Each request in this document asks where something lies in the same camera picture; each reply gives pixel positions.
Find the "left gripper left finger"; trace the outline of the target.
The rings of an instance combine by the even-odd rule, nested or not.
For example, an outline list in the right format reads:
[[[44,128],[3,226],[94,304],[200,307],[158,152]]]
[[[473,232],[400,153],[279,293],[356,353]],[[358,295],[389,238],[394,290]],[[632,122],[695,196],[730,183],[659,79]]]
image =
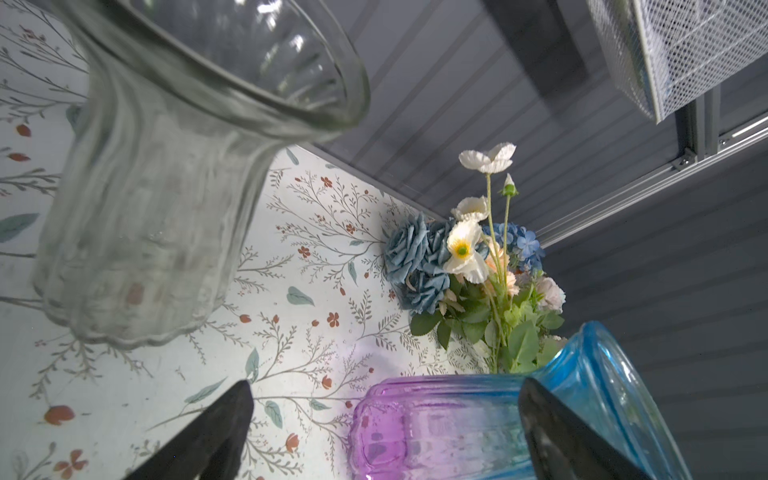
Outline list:
[[[234,479],[253,410],[250,384],[241,380],[127,477]]]

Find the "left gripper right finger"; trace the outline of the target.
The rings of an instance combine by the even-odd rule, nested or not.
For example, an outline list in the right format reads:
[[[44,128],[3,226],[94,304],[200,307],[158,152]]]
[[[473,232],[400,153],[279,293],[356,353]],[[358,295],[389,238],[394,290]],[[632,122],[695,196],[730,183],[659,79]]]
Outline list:
[[[518,412],[538,480],[650,479],[534,378],[522,383]]]

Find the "blue purple glass vase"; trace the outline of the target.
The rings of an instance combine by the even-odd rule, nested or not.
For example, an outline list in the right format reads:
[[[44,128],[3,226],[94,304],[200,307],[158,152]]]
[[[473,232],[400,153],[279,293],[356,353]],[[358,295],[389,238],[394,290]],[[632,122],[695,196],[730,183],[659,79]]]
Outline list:
[[[690,478],[647,387],[599,322],[584,324],[528,375],[398,377],[374,385],[354,410],[353,478],[534,478],[518,411],[528,378],[651,478]]]

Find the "white poppy flower stem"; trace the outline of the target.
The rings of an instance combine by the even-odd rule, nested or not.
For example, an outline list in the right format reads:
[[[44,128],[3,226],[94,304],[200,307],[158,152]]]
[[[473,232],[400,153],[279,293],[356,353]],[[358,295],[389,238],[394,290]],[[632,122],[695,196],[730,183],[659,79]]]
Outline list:
[[[463,168],[484,178],[486,191],[482,196],[464,198],[452,210],[455,224],[448,233],[449,257],[443,263],[448,274],[484,291],[491,314],[484,343],[495,356],[491,363],[494,372],[504,369],[502,356],[514,328],[510,308],[519,294],[519,286],[511,272],[507,222],[502,223],[502,239],[497,239],[492,213],[492,183],[495,175],[507,173],[515,151],[514,144],[505,142],[488,151],[465,150],[459,154]]]

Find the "dusty blue rose bunch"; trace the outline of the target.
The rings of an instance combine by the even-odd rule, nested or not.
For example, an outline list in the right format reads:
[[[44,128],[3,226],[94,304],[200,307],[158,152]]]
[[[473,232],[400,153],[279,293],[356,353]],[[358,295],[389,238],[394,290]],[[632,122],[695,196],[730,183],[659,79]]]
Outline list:
[[[428,221],[423,213],[409,217],[389,237],[384,249],[386,279],[401,306],[414,314],[433,314],[450,286],[443,268],[454,221]]]

